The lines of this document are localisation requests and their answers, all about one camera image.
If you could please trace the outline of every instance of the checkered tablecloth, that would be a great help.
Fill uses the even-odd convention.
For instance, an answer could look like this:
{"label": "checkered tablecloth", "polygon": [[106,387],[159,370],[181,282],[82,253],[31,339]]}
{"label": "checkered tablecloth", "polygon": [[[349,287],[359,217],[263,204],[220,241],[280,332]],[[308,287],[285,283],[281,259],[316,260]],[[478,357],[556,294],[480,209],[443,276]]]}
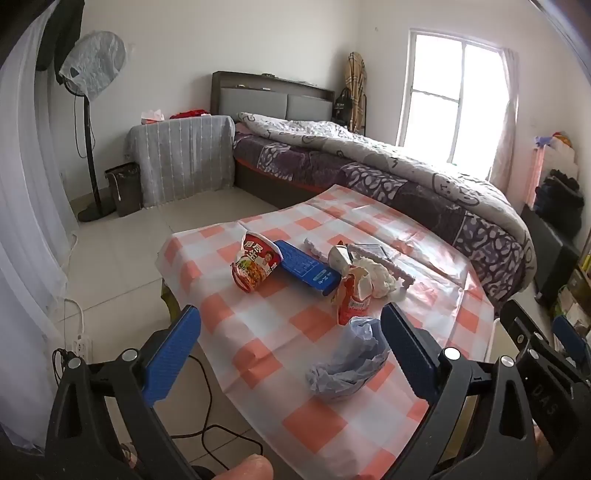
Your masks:
{"label": "checkered tablecloth", "polygon": [[[303,249],[310,238],[326,253],[339,240],[381,244],[416,277],[393,293],[416,326],[443,346],[483,360],[493,307],[469,261],[395,210],[334,186],[306,203],[173,235],[157,267],[180,306],[199,308],[199,338],[222,390],[267,443],[305,480],[379,479],[427,410],[392,354],[360,391],[334,403],[313,397],[304,374],[330,358],[341,333],[330,300],[275,270],[246,294],[232,280],[246,230]],[[379,317],[384,301],[372,300]]]}

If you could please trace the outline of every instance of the tiled floor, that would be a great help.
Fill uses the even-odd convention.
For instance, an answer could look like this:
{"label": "tiled floor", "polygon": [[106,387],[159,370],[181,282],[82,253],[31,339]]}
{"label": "tiled floor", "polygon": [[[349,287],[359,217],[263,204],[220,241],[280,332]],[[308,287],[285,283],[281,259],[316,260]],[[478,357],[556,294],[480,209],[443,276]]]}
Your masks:
{"label": "tiled floor", "polygon": [[[272,210],[274,207],[242,190],[229,189],[198,194],[124,218],[112,215],[82,225],[69,262],[67,297],[76,300],[84,311],[86,333],[93,342],[93,361],[108,361],[126,348],[140,347],[152,332],[169,325],[168,310],[160,299],[161,277],[154,261],[171,233]],[[546,333],[549,322],[533,296],[530,287],[518,299]],[[75,306],[67,303],[55,312],[54,321],[66,342],[71,342],[80,322]],[[198,345],[193,355],[204,360],[213,388],[210,422],[262,441],[225,397]],[[188,361],[170,395],[156,405],[156,411],[169,433],[190,433],[202,428],[207,402],[201,370]],[[114,401],[109,402],[109,409],[120,440],[128,441]],[[221,473],[221,467],[206,455],[199,438],[178,440],[177,444],[190,462]],[[230,467],[257,453],[255,445],[220,430],[208,432],[207,445]],[[274,464],[276,478],[299,479],[269,447],[265,448],[265,455]]]}

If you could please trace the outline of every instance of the fan stand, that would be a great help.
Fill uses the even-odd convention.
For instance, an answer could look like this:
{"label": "fan stand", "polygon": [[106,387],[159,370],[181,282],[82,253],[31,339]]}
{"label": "fan stand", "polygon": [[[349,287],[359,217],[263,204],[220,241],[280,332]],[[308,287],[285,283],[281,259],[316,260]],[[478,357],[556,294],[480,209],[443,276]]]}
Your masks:
{"label": "fan stand", "polygon": [[88,160],[88,173],[90,174],[90,183],[92,193],[95,196],[95,202],[78,214],[80,222],[93,222],[106,217],[115,211],[115,202],[111,196],[100,198],[99,186],[96,183],[95,159],[92,154],[92,140],[90,138],[90,102],[84,95],[84,136],[86,140],[86,159]]}

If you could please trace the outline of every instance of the crumpled gray plastic bag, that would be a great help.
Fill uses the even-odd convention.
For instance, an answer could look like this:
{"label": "crumpled gray plastic bag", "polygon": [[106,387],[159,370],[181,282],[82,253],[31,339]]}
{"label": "crumpled gray plastic bag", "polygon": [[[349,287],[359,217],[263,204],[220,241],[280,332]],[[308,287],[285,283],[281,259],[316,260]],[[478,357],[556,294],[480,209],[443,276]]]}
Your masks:
{"label": "crumpled gray plastic bag", "polygon": [[389,352],[378,319],[353,317],[331,361],[315,364],[306,373],[310,390],[323,400],[352,395],[382,369]]}
{"label": "crumpled gray plastic bag", "polygon": [[92,101],[115,80],[126,59],[125,43],[117,35],[107,31],[92,32],[74,45],[60,74]]}

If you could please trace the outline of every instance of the blue box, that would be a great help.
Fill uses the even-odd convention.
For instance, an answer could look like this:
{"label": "blue box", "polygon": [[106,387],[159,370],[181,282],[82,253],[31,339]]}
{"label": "blue box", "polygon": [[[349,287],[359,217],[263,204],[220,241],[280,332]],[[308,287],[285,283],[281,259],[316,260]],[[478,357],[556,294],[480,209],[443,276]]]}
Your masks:
{"label": "blue box", "polygon": [[283,240],[275,244],[283,255],[281,266],[297,279],[320,290],[325,297],[339,286],[341,275],[336,270]]}

